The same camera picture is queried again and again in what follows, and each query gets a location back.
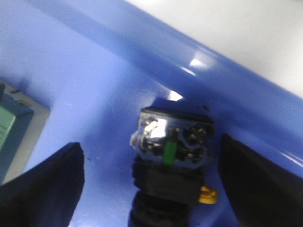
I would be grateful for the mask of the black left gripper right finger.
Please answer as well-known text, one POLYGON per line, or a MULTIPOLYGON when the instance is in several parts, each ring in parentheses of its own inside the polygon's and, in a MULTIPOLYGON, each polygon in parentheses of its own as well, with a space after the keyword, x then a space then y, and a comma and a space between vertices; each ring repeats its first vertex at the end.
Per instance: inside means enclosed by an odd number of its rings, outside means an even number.
POLYGON ((224 134, 219 174, 241 227, 301 227, 303 179, 224 134))

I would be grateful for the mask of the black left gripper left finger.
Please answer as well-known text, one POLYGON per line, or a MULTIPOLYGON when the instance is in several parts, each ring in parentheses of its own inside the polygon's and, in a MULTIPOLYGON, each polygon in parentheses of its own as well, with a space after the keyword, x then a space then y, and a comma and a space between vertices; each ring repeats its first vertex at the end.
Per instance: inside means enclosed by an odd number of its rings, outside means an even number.
POLYGON ((68 143, 0 187, 0 225, 69 226, 84 182, 84 152, 80 143, 68 143))

